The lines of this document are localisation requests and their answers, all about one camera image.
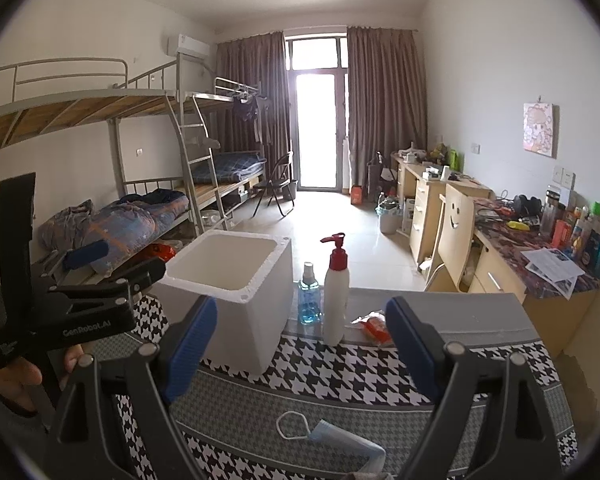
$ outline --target wall socket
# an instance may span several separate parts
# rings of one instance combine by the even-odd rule
[[[554,166],[554,176],[551,180],[553,180],[556,184],[562,184],[562,174],[564,173],[564,168],[561,166]]]
[[[573,185],[576,181],[576,175],[573,171],[564,170],[562,172],[562,187],[567,189],[573,189]]]

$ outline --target face mask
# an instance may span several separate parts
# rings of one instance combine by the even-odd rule
[[[289,413],[299,415],[304,422],[306,433],[299,436],[286,436],[280,430],[280,420]],[[329,444],[330,446],[339,447],[340,449],[347,451],[350,454],[368,456],[369,460],[365,465],[360,468],[361,473],[380,473],[384,467],[384,459],[386,453],[384,449],[378,444],[357,436],[356,434],[349,433],[342,428],[338,428],[333,424],[329,424],[326,420],[318,422],[313,431],[309,430],[309,423],[306,417],[302,413],[298,412],[285,412],[278,417],[276,420],[276,429],[282,438],[285,440],[302,440],[307,439],[312,442],[319,442],[322,444]]]

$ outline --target ear loop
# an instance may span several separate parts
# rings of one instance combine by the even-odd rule
[[[302,417],[302,420],[304,421],[304,427],[306,428],[306,435],[286,436],[284,433],[282,433],[282,430],[280,430],[280,420],[282,420],[282,418],[285,415],[288,415],[289,413],[293,413],[294,415],[299,415]],[[278,434],[285,440],[302,440],[304,438],[308,438],[309,434],[311,433],[311,430],[309,429],[309,423],[306,421],[306,417],[302,413],[299,413],[299,412],[285,412],[282,415],[280,415],[276,419],[276,429],[278,430]]]

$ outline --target hand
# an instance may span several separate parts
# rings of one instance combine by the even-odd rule
[[[84,354],[80,345],[67,349],[64,354],[64,369],[68,374],[74,371],[78,358]],[[68,376],[62,378],[61,388],[64,388]],[[0,369],[0,394],[5,399],[12,400],[28,412],[35,412],[36,407],[29,397],[25,386],[42,384],[40,369],[23,357],[18,357],[9,365]]]

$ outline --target balcony door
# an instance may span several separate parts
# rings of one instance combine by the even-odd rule
[[[347,38],[286,42],[294,174],[301,190],[342,190],[347,137]]]

